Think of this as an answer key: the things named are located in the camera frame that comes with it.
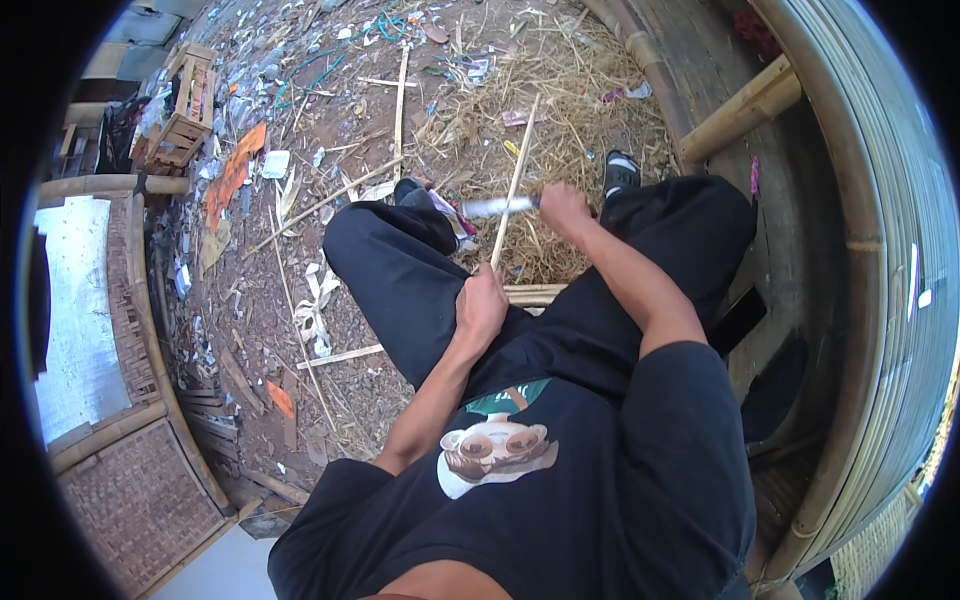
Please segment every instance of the wooden stick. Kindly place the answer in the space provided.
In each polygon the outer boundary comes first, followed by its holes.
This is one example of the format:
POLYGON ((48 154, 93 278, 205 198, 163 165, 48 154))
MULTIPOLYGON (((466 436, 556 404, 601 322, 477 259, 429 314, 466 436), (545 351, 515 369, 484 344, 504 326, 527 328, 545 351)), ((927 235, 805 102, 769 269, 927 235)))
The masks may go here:
POLYGON ((680 140, 680 159, 701 162, 773 120, 803 97, 793 66, 781 54, 707 120, 680 140))
MULTIPOLYGON (((387 80, 382 79, 373 79, 370 77, 358 77, 358 82, 366 82, 368 84, 378 84, 378 85, 400 85, 400 82, 388 82, 387 80)), ((419 87, 415 82, 405 82, 404 85, 407 87, 419 87)))
POLYGON ((514 178, 510 181, 510 191, 507 192, 507 203, 503 208, 503 216, 500 217, 500 229, 496 232, 496 242, 493 243, 493 255, 490 259, 490 266, 496 271, 496 266, 500 262, 500 252, 503 250, 503 238, 507 233, 507 219, 510 217, 510 202, 514 199, 517 189, 520 187, 520 178, 523 176, 523 169, 527 164, 527 156, 530 154, 530 139, 534 133, 534 123, 537 122, 537 107, 540 105, 540 95, 534 99, 534 105, 530 108, 530 115, 527 117, 527 130, 523 133, 523 143, 520 146, 520 156, 516 159, 514 167, 514 178))
MULTIPOLYGON (((270 229, 276 230, 276 227, 274 227, 273 219, 270 220, 270 229)), ((287 305, 290 307, 290 323, 293 324, 294 314, 296 313, 296 310, 294 309, 293 298, 291 298, 290 296, 290 286, 287 284, 287 275, 283 271, 283 258, 280 257, 280 245, 276 242, 276 238, 274 238, 274 250, 276 251, 276 264, 280 267, 280 279, 283 280, 283 292, 287 295, 287 305)), ((310 360, 310 355, 307 354, 307 351, 306 351, 306 344, 303 342, 303 338, 301 338, 299 331, 297 331, 297 340, 300 342, 300 351, 303 353, 303 360, 310 360)), ((326 400, 324 400, 324 393, 321 392, 320 390, 320 384, 317 383, 317 375, 313 373, 313 368, 310 368, 310 378, 313 379, 313 387, 316 389, 317 397, 320 399, 320 403, 324 407, 326 420, 329 421, 330 428, 333 431, 333 433, 336 433, 337 424, 333 420, 333 415, 330 413, 330 409, 326 406, 326 400)), ((297 414, 297 405, 294 404, 295 419, 296 419, 296 414, 297 414)))
POLYGON ((310 367, 319 367, 320 365, 329 365, 330 363, 339 363, 342 360, 348 360, 350 358, 358 358, 360 356, 366 356, 367 354, 374 354, 375 352, 381 352, 381 351, 383 351, 383 346, 380 344, 374 344, 373 346, 367 346, 366 348, 351 350, 349 352, 341 352, 340 354, 325 356, 323 358, 314 358, 309 362, 297 363, 297 368, 302 371, 306 369, 308 365, 310 367))
POLYGON ((276 492, 291 502, 296 502, 301 506, 306 504, 307 499, 310 497, 310 492, 301 490, 297 486, 291 486, 290 484, 284 483, 279 479, 275 479, 270 475, 265 475, 260 471, 241 468, 240 473, 254 483, 258 483, 267 490, 276 492))
POLYGON ((380 175, 380 174, 383 173, 384 171, 388 170, 390 167, 394 166, 395 164, 398 164, 401 160, 403 160, 403 156, 401 156, 400 158, 394 158, 393 160, 391 160, 391 161, 388 162, 387 164, 383 165, 382 167, 370 171, 367 175, 363 176, 362 178, 360 178, 360 179, 358 179, 358 180, 354 180, 353 183, 351 183, 350 185, 345 185, 345 186, 341 187, 340 189, 338 189, 337 191, 333 192, 332 194, 330 194, 329 196, 327 196, 327 197, 324 198, 323 200, 321 200, 321 201, 319 201, 318 203, 310 206, 309 208, 307 208, 306 210, 304 210, 301 214, 297 215, 296 217, 294 217, 294 218, 291 219, 290 221, 287 221, 286 225, 284 225, 282 228, 280 228, 280 229, 274 231, 273 233, 271 233, 269 236, 267 236, 267 239, 263 240, 262 242, 260 242, 260 243, 257 244, 256 246, 254 246, 249 252, 247 252, 246 254, 244 254, 244 255, 243 255, 244 259, 247 259, 247 258, 250 258, 251 256, 253 256, 256 252, 258 252, 258 251, 259 251, 260 249, 262 249, 264 246, 266 246, 267 244, 269 244, 269 243, 271 243, 272 241, 276 240, 281 233, 283 233, 283 232, 286 231, 287 229, 291 228, 292 226, 296 225, 297 223, 299 223, 299 222, 302 221, 303 219, 306 219, 307 217, 309 217, 311 214, 313 214, 313 212, 314 212, 315 210, 317 210, 318 208, 320 208, 320 207, 323 206, 324 204, 327 204, 328 202, 336 199, 337 196, 340 196, 341 194, 343 194, 343 193, 346 192, 347 190, 356 187, 357 185, 363 183, 364 181, 370 179, 371 177, 376 177, 377 175, 380 175))
MULTIPOLYGON (((400 59, 400 77, 396 81, 396 119, 394 121, 394 160, 403 158, 403 90, 407 88, 407 60, 410 58, 410 46, 403 46, 403 58, 400 59)), ((394 166, 394 185, 400 181, 400 163, 394 166)))

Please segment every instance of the pink object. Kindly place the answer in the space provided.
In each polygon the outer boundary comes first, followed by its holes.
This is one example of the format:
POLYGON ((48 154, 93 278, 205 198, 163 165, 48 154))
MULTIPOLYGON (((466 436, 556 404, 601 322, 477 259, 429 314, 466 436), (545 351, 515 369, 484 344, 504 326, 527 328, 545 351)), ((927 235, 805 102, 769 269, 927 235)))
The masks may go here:
POLYGON ((754 156, 750 163, 750 193, 754 196, 760 195, 760 157, 754 156))

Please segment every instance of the man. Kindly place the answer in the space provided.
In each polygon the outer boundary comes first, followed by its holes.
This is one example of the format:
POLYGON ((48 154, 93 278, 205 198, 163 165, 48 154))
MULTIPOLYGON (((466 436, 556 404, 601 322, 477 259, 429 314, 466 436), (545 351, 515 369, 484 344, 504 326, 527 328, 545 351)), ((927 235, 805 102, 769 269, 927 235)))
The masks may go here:
POLYGON ((756 214, 719 178, 639 183, 611 153, 599 223, 544 187, 540 217, 593 267, 538 317, 446 258, 410 180, 330 223, 330 266, 417 393, 372 465, 327 466, 271 553, 278 598, 746 594, 752 487, 704 326, 756 214))

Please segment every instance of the rock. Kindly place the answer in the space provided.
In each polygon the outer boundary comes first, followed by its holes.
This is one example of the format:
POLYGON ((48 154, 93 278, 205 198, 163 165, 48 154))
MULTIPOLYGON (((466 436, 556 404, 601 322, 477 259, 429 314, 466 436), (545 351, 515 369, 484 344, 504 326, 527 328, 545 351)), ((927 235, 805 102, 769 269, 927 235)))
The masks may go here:
POLYGON ((438 44, 446 44, 450 41, 450 36, 446 34, 444 30, 437 27, 436 25, 424 25, 423 32, 431 41, 435 41, 438 44))

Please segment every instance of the concrete wall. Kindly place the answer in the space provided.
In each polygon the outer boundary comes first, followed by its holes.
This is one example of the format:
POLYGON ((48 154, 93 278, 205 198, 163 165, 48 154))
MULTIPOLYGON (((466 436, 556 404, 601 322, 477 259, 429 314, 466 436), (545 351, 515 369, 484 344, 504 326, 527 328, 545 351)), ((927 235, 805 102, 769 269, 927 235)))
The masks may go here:
POLYGON ((153 596, 155 600, 275 600, 267 557, 276 540, 233 526, 153 596))

